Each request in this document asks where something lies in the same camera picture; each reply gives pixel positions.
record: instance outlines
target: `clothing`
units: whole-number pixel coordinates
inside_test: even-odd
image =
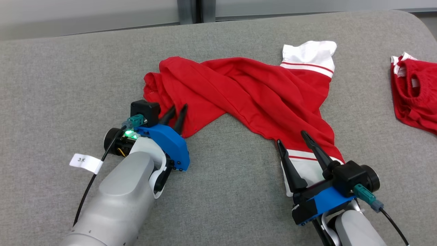
[[[392,56],[391,71],[396,118],[437,135],[437,63],[404,52]]]
[[[291,161],[297,163],[296,169],[303,178],[308,176],[311,185],[323,177],[301,130],[328,155],[343,162],[334,145],[334,132],[319,111],[328,95],[335,49],[332,41],[284,45],[280,66],[241,57],[202,63],[170,57],[160,62],[160,73],[144,77],[144,97],[158,102],[162,113],[172,105],[178,112],[188,104],[183,137],[190,137],[227,112],[252,132],[281,139]]]

